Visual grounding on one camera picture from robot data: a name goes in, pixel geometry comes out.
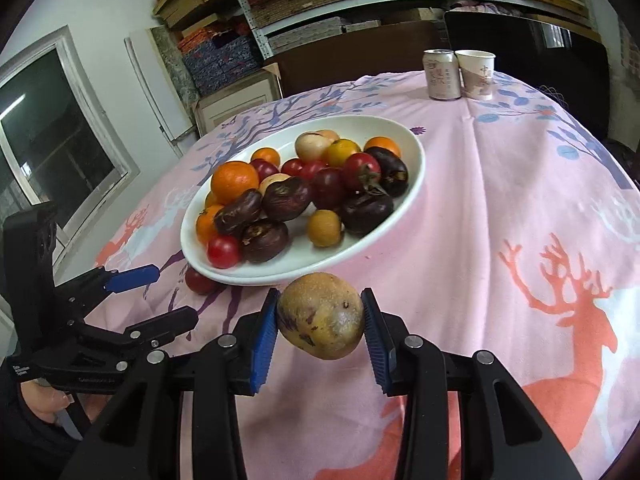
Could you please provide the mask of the person's left hand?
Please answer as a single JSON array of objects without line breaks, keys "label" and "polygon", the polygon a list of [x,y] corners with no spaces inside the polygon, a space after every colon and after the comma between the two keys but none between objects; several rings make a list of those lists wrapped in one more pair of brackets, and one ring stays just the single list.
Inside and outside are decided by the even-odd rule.
[{"label": "person's left hand", "polygon": [[[55,414],[66,410],[73,399],[65,392],[55,388],[42,386],[35,380],[22,382],[20,385],[22,397],[29,409],[41,420],[53,424]],[[111,396],[102,394],[81,394],[79,402],[90,422],[94,422],[106,407]]]}]

